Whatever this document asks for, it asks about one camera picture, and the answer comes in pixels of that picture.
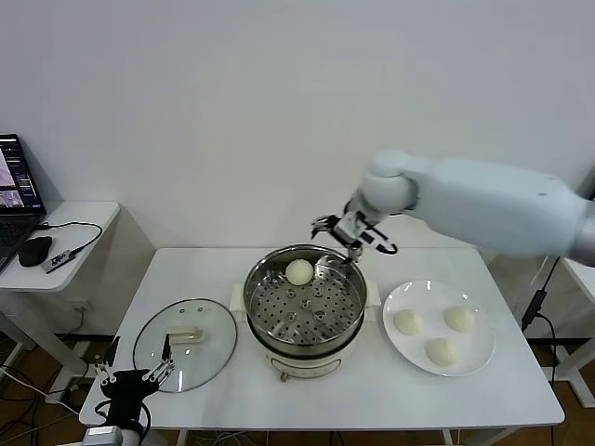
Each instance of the cable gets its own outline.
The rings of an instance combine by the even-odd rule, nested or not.
[[[58,418],[58,419],[56,419],[56,420],[54,420],[54,421],[51,421],[51,422],[47,423],[46,425],[39,426],[39,427],[34,427],[33,429],[31,429],[31,430],[28,430],[27,432],[23,432],[23,433],[21,433],[21,434],[19,434],[19,435],[16,435],[15,437],[12,437],[11,439],[6,439],[6,440],[4,440],[4,441],[0,442],[0,446],[2,446],[2,445],[4,445],[4,444],[9,444],[9,443],[10,443],[12,440],[14,440],[14,439],[19,439],[20,437],[23,437],[23,436],[25,436],[25,435],[31,434],[31,433],[33,433],[33,432],[37,432],[38,430],[40,430],[40,429],[43,429],[44,427],[48,427],[48,426],[54,425],[54,424],[56,424],[58,421],[62,421],[64,418],[68,418],[69,416],[73,416],[73,413],[67,413],[67,414],[65,414],[64,416],[61,416],[60,418]]]
[[[18,374],[24,376],[27,379],[27,381],[29,381],[29,383],[31,385],[33,385],[33,382],[31,381],[31,379],[29,379],[27,377],[27,375],[23,374],[18,369],[15,369],[14,367],[10,367],[8,365],[0,365],[0,367],[7,367],[7,368],[11,369],[13,372],[17,372]],[[76,382],[74,382],[74,384],[72,384],[71,386],[66,387],[66,388],[61,388],[60,390],[52,390],[51,392],[47,392],[47,395],[52,395],[54,393],[68,392],[73,387],[78,386],[81,383],[81,381],[83,381],[86,378],[86,373],[88,372],[89,367],[90,367],[90,364],[87,362],[86,363],[85,372],[81,376],[78,377],[78,379],[76,380]],[[36,395],[34,397],[31,397],[31,398],[6,398],[6,397],[0,397],[0,401],[35,401],[35,400],[39,400],[39,399],[41,399],[43,397],[44,397],[44,395]]]
[[[25,378],[25,380],[27,380],[31,384],[33,384],[33,381],[31,380],[31,378],[29,378],[29,376],[27,376],[20,370],[15,369],[14,367],[11,367],[9,365],[2,365],[2,367],[6,368],[6,369],[10,369],[10,370],[20,374],[23,378]],[[27,413],[29,413],[31,411],[31,409],[33,408],[34,405],[35,405],[35,401],[32,400],[31,404],[29,404],[29,407],[27,407],[27,409],[25,409],[25,411],[18,418],[9,420],[6,423],[4,423],[2,426],[0,426],[0,437],[3,437],[3,436],[5,436],[5,434],[10,432],[10,430],[14,427],[14,425],[23,424],[24,423],[23,418],[27,415]]]
[[[551,385],[551,390],[554,392],[554,395],[556,396],[556,398],[558,398],[558,396],[556,395],[556,388],[554,387],[554,383],[556,381],[556,362],[558,361],[558,356],[556,355],[556,331],[554,330],[553,323],[551,323],[551,321],[546,316],[544,316],[541,313],[537,313],[535,317],[543,319],[545,322],[547,322],[549,325],[549,329],[551,330],[551,342],[553,344],[552,351],[554,354],[554,358],[553,363],[551,364],[551,381],[549,382],[549,384]],[[549,427],[549,442],[551,443],[551,446],[554,446],[554,425],[551,425]]]
[[[81,251],[83,251],[90,244],[92,244],[95,240],[97,240],[99,237],[101,237],[101,234],[103,233],[103,228],[100,225],[96,225],[95,223],[86,223],[83,221],[69,221],[68,223],[62,223],[61,225],[50,225],[49,223],[46,222],[41,225],[37,225],[34,229],[35,230],[53,230],[55,228],[64,228],[66,226],[72,226],[72,225],[92,226],[93,228],[97,228],[99,230],[99,233],[95,237],[93,237],[89,242],[80,245],[78,248],[74,248],[71,251],[71,256],[74,256],[74,255],[80,253]]]
[[[0,341],[0,346],[1,346],[1,345],[3,345],[3,344],[5,344],[5,343],[6,343],[6,342],[8,342],[8,341],[12,341],[12,339],[10,339],[10,338],[3,339],[2,341]],[[8,350],[3,350],[3,351],[0,351],[0,355],[2,355],[2,354],[4,354],[4,353],[8,353],[9,351],[12,351],[12,350],[14,350],[14,349],[15,349],[15,348],[13,347],[13,348],[9,348]]]
[[[76,333],[81,328],[83,328],[83,324],[85,323],[85,313],[86,313],[85,307],[80,307],[80,308],[77,307],[74,311],[81,313],[81,320],[78,322],[78,325],[75,328],[73,328],[72,330],[69,330],[65,334],[58,336],[58,339],[64,339],[66,336],[72,335],[73,333]]]
[[[19,374],[20,376],[22,376],[23,378],[25,378],[26,381],[29,382],[29,384],[31,384],[33,386],[33,381],[31,380],[31,378],[29,376],[27,376],[26,374],[24,374],[23,372],[21,372],[19,369],[16,369],[14,367],[11,367],[9,365],[0,365],[0,367],[4,367],[6,369],[12,370],[14,373]],[[1,401],[31,401],[31,400],[36,400],[40,397],[32,397],[32,398],[7,398],[7,397],[0,397]]]
[[[77,411],[75,411],[75,410],[71,409],[69,406],[67,406],[66,404],[64,404],[62,401],[60,401],[60,400],[56,400],[55,398],[53,398],[53,397],[50,397],[50,396],[49,396],[49,395],[47,395],[47,394],[46,394],[44,391],[42,391],[42,390],[38,389],[37,387],[34,387],[34,386],[29,386],[28,384],[26,384],[26,383],[23,383],[22,381],[20,381],[18,378],[16,378],[15,376],[13,376],[12,374],[10,374],[10,373],[9,373],[9,372],[7,372],[6,370],[1,370],[1,372],[2,372],[3,374],[5,374],[6,376],[8,376],[8,377],[12,378],[13,380],[15,380],[16,382],[18,382],[19,384],[21,384],[21,385],[23,385],[23,386],[25,386],[25,387],[28,387],[28,388],[30,388],[30,389],[32,389],[32,390],[35,390],[36,392],[40,393],[41,395],[44,395],[46,398],[49,398],[50,400],[53,400],[53,401],[55,401],[57,404],[60,404],[62,407],[65,407],[67,410],[69,410],[70,412],[74,413],[75,415],[78,415],[78,414],[79,414]]]
[[[108,404],[110,404],[109,400],[105,400],[100,402],[97,406],[95,406],[95,413],[99,416],[102,416],[103,418],[107,419],[108,415],[105,412],[100,411],[99,409],[101,409],[102,407],[107,406]]]
[[[558,266],[559,262],[560,262],[560,257],[556,257],[556,260],[554,261],[553,265],[551,266],[551,269],[549,270],[549,274],[548,274],[548,277],[546,278],[546,281],[544,282],[543,286],[540,289],[535,291],[535,294],[533,295],[533,298],[531,299],[529,306],[527,307],[524,314],[522,315],[522,318],[521,318],[521,331],[522,332],[524,332],[527,329],[527,327],[529,325],[531,325],[531,322],[533,322],[533,319],[536,317],[537,313],[541,309],[541,305],[543,304],[544,299],[548,295],[546,288],[548,287],[549,280],[551,279],[551,276],[553,275],[554,270]]]
[[[142,407],[142,410],[145,411],[145,414],[147,415],[147,425],[145,426],[145,430],[142,431],[139,444],[142,443],[142,441],[145,439],[145,437],[147,437],[147,434],[151,430],[151,412],[149,411],[149,408],[145,405],[144,402],[141,403],[140,407]]]
[[[554,264],[551,266],[551,269],[549,270],[548,278],[546,279],[543,286],[541,287],[541,291],[546,291],[546,287],[548,286],[549,279],[551,279],[551,275],[554,273],[554,270],[558,266],[558,262],[560,262],[560,258],[556,257],[556,260],[554,260]]]

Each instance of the cooker handle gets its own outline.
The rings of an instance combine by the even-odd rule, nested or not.
[[[246,322],[244,286],[241,283],[236,283],[231,290],[230,312],[236,322]]]
[[[364,320],[375,322],[377,320],[378,308],[382,306],[380,293],[378,292],[378,285],[376,285],[376,282],[374,281],[366,280],[365,287],[368,290],[368,295],[365,299]]]

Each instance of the white table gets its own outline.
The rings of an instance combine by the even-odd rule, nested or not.
[[[562,264],[587,298],[595,303],[595,268],[586,267],[567,258]],[[580,374],[580,369],[595,360],[595,338],[569,355],[562,346],[557,346],[556,381],[568,381],[583,407],[595,408],[595,397]],[[546,376],[551,376],[551,367],[544,367]]]
[[[105,231],[118,214],[119,205],[115,202],[50,202],[46,203],[46,210],[44,221],[50,225],[81,221],[98,224]],[[48,254],[48,258],[51,258],[67,249],[72,250],[88,242],[97,232],[97,228],[69,226],[39,231],[32,237],[49,235],[54,239]],[[65,388],[73,376],[80,376],[85,372],[86,365],[80,356],[85,352],[88,343],[79,343],[74,350],[70,350],[53,335],[44,315],[39,314],[28,305],[27,299],[23,299],[22,295],[16,293],[55,293],[64,289],[81,268],[96,243],[90,244],[74,260],[50,274],[46,274],[39,266],[24,268],[16,257],[0,272],[0,312],[64,366],[51,390]],[[20,348],[21,345],[17,344],[8,358],[9,361],[16,358]]]
[[[231,289],[271,248],[160,249],[122,321],[115,368],[133,368],[135,340],[167,305],[210,298],[229,305]],[[244,323],[230,362],[212,381],[181,394],[146,399],[155,428],[419,430],[495,428],[469,444],[493,444],[521,426],[560,423],[564,414],[479,254],[472,248],[404,248],[397,256],[366,252],[361,267],[381,298],[398,284],[432,278],[474,295],[490,315],[496,351],[467,377],[428,374],[405,360],[377,323],[367,323],[353,356],[333,375],[279,380]],[[96,380],[80,421],[102,419]]]

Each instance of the table leg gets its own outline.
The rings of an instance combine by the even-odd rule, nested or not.
[[[561,362],[556,366],[556,373],[560,372],[561,374],[567,374],[571,371],[582,369],[595,359],[595,338],[590,339],[587,344],[579,348],[572,355],[567,356],[566,353],[565,359],[560,357],[559,359]]]
[[[74,374],[83,374],[85,362],[66,344],[60,341],[46,323],[43,315],[37,314],[33,305],[24,295],[2,294],[0,310],[7,319],[28,335],[39,347],[49,353],[56,361]]]
[[[556,357],[560,363],[556,366],[556,381],[568,381],[576,397],[585,408],[595,408],[595,397],[580,374],[580,368],[595,359],[595,339],[591,339],[572,355],[568,355],[566,348],[556,347]],[[548,380],[551,379],[551,367],[541,370]]]
[[[186,438],[188,438],[188,429],[180,429],[176,446],[186,446]]]
[[[503,429],[485,429],[475,434],[471,439],[465,441],[465,446],[490,446],[504,439],[511,433],[518,430],[518,427],[507,427]]]
[[[444,446],[454,446],[453,438],[450,436],[449,429],[443,429],[443,439],[444,439]]]
[[[87,341],[77,342],[73,348],[73,352],[76,353],[76,355],[78,355],[80,358],[82,358],[85,355],[85,353],[90,345],[91,345],[91,343],[87,342]],[[95,376],[97,376],[97,374],[95,373],[95,369],[93,368],[92,365],[89,365],[88,367],[86,367],[85,374],[74,374],[66,367],[62,367],[62,370],[59,371],[58,376],[54,380],[54,383],[52,384],[52,387],[49,390],[49,394],[52,396],[52,398],[51,399],[46,398],[46,403],[47,404],[58,404],[56,402],[56,400],[62,400],[62,397],[64,396],[64,393],[65,393],[60,390],[64,390],[65,388],[68,388],[68,386],[71,385],[71,382],[73,380],[78,380],[81,378],[94,379]]]
[[[16,344],[22,344],[22,347],[26,350],[33,350],[35,348],[34,341],[19,330],[19,328],[2,313],[0,313],[0,332],[3,332],[10,339],[15,341]]]

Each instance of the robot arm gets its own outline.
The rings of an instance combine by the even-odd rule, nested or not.
[[[314,220],[351,258],[363,244],[396,247],[374,226],[390,215],[420,218],[444,235],[509,256],[566,256],[595,266],[595,203],[556,177],[503,164],[430,160],[402,151],[377,155],[342,217]]]

